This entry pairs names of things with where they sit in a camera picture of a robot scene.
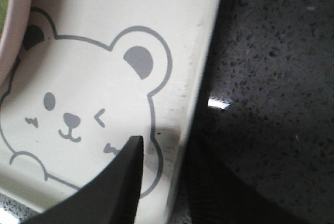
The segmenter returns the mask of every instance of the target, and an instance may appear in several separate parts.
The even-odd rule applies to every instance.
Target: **bear ear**
[[[28,25],[22,43],[24,49],[27,51],[43,41],[44,33],[42,29],[36,25]]]
[[[133,68],[140,79],[147,78],[153,70],[153,57],[143,46],[134,46],[124,54],[124,60]]]
[[[171,51],[152,29],[134,26],[123,30],[111,43],[111,51],[123,57],[130,72],[139,78],[140,89],[158,92],[168,82],[172,72]]]
[[[32,8],[22,42],[23,48],[27,51],[50,37],[55,38],[56,35],[57,32],[50,15],[42,9]]]

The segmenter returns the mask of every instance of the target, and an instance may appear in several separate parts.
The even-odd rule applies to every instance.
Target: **dark countertop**
[[[334,0],[222,0],[194,126],[266,199],[334,223]],[[191,223],[181,185],[170,224]]]

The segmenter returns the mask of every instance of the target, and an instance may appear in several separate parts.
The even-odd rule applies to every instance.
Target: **bear nose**
[[[71,113],[64,113],[64,121],[69,128],[76,128],[80,124],[80,118]]]

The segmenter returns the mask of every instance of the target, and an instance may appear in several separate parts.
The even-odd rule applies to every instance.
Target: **cartoon bear face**
[[[17,158],[32,159],[53,179],[78,189],[93,179],[132,135],[145,143],[142,196],[158,183],[162,152],[153,96],[168,82],[172,59],[155,31],[141,26],[104,44],[58,35],[33,8],[23,50],[1,100],[0,130]]]

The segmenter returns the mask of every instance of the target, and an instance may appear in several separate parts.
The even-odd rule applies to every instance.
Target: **white plastic surface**
[[[2,192],[44,211],[142,135],[136,224],[166,223],[218,3],[32,0],[2,86]]]

